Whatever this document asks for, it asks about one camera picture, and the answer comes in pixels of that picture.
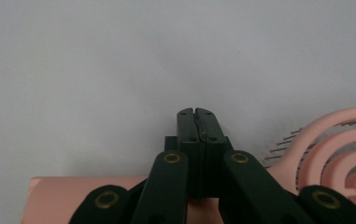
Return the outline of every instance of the gray surface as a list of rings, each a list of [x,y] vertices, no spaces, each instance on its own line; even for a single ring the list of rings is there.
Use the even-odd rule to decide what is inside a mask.
[[[146,175],[175,114],[261,158],[356,106],[356,1],[0,1],[0,223],[36,175]]]

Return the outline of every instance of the gray background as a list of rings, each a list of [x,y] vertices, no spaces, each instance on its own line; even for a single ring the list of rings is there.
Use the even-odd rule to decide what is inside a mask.
[[[0,1],[0,223],[37,175],[146,175],[176,113],[261,159],[356,106],[356,1]]]

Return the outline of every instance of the pink hairbrush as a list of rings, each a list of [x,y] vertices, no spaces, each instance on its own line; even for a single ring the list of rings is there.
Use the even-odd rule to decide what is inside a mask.
[[[356,108],[325,115],[304,129],[293,132],[296,135],[285,138],[284,142],[278,144],[290,143],[288,147],[271,150],[286,152],[267,171],[291,193],[297,194],[304,186],[323,185],[356,203],[356,172],[352,172],[356,167],[356,151],[333,156],[340,148],[356,144],[356,129],[321,137],[334,126],[346,125],[356,126]]]

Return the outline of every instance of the brass screw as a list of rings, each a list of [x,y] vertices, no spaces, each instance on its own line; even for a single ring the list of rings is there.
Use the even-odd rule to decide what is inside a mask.
[[[168,163],[177,163],[181,161],[181,157],[175,153],[168,153],[164,155],[163,160]]]
[[[95,199],[95,205],[101,209],[107,209],[111,206],[116,205],[119,201],[119,194],[113,190],[107,190],[99,194]]]
[[[247,155],[242,154],[242,153],[234,153],[231,156],[231,160],[238,162],[238,163],[245,163],[249,161],[249,158]]]
[[[325,191],[321,191],[321,190],[314,191],[312,193],[312,198],[315,200],[315,202],[319,203],[323,207],[327,207],[330,209],[337,209],[341,207],[341,202],[338,201],[338,199],[335,196]]]

